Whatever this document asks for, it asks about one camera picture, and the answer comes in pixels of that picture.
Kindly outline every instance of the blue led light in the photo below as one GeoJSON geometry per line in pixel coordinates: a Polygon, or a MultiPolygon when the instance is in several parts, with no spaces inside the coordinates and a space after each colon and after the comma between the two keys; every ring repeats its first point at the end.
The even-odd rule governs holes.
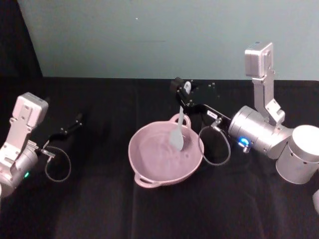
{"type": "Polygon", "coordinates": [[[240,138],[239,142],[242,143],[244,146],[248,146],[249,145],[249,141],[246,138],[240,138]]]}

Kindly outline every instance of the pink pot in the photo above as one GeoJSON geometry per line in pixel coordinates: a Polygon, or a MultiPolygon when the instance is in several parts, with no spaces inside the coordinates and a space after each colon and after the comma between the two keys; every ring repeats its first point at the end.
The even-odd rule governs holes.
{"type": "MultiPolygon", "coordinates": [[[[170,132],[177,127],[179,114],[169,121],[157,121],[140,128],[131,138],[129,159],[135,172],[135,182],[144,188],[179,183],[188,178],[200,165],[202,155],[198,135],[191,129],[190,118],[184,116],[182,126],[184,146],[177,150],[169,143],[170,132]]],[[[201,150],[204,144],[200,140],[201,150]]]]}

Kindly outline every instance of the black tablecloth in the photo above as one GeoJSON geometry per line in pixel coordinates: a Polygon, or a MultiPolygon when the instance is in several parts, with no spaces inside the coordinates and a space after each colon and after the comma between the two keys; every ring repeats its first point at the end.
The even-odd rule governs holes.
{"type": "MultiPolygon", "coordinates": [[[[71,158],[70,178],[49,181],[41,157],[14,194],[3,199],[0,238],[318,238],[319,216],[312,203],[318,174],[305,185],[290,184],[277,174],[275,161],[253,150],[243,154],[233,146],[228,164],[211,167],[203,161],[190,178],[173,186],[148,190],[134,183],[130,138],[140,127],[178,112],[169,82],[2,79],[1,142],[16,97],[24,92],[50,97],[46,118],[31,137],[36,142],[71,123],[79,112],[86,118],[79,132],[55,143],[71,158]]],[[[215,103],[226,114],[243,105],[253,107],[250,81],[214,82],[220,95],[215,103]]],[[[275,97],[286,112],[285,126],[319,125],[317,82],[276,81],[275,97]]],[[[191,120],[199,132],[201,118],[191,120]]]]}

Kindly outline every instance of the light blue wall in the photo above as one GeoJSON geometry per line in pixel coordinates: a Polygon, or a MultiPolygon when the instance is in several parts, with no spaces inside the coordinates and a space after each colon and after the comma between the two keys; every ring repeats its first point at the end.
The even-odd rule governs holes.
{"type": "Polygon", "coordinates": [[[272,41],[280,79],[319,79],[318,0],[19,4],[44,76],[247,79],[245,48],[272,41]]]}

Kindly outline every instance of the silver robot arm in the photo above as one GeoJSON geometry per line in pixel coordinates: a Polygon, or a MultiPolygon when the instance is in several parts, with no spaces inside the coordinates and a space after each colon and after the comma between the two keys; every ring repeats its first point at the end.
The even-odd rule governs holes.
{"type": "MultiPolygon", "coordinates": [[[[307,183],[319,169],[319,128],[282,125],[285,112],[274,99],[273,44],[256,42],[245,51],[246,75],[252,77],[256,110],[244,106],[235,115],[228,133],[249,152],[253,148],[271,159],[287,181],[307,183]]],[[[313,196],[319,213],[319,191],[313,196]]]]}
{"type": "MultiPolygon", "coordinates": [[[[0,149],[0,199],[18,187],[29,170],[37,163],[38,146],[29,140],[32,131],[44,120],[48,103],[31,93],[16,100],[6,141],[0,149]]],[[[47,150],[43,154],[54,158],[47,150]]]]}

